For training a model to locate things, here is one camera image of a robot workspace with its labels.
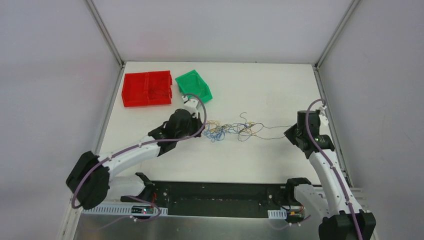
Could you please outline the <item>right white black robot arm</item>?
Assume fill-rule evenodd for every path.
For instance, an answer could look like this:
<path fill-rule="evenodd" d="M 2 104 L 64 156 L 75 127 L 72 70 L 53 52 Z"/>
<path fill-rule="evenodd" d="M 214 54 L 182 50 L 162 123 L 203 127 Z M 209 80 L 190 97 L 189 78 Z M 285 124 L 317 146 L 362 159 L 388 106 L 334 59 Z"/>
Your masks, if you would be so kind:
<path fill-rule="evenodd" d="M 296 123 L 284 136 L 299 148 L 315 170 L 324 197 L 305 177 L 289 178 L 282 199 L 290 205 L 301 204 L 309 218 L 319 220 L 321 240 L 370 240 L 376 218 L 366 212 L 355 198 L 342 175 L 334 144 L 320 133 L 321 111 L 300 110 Z"/>

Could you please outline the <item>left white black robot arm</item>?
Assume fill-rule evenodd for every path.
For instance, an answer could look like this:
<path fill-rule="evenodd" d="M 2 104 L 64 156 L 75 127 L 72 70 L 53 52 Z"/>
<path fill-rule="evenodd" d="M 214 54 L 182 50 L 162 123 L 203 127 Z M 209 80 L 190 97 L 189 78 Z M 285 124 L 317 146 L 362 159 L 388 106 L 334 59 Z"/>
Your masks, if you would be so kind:
<path fill-rule="evenodd" d="M 107 198 L 118 174 L 173 150 L 180 141 L 200 137 L 205 124 L 200 113 L 179 108 L 129 146 L 103 154 L 90 150 L 82 153 L 65 181 L 72 192 L 71 207 L 89 210 L 98 206 Z"/>

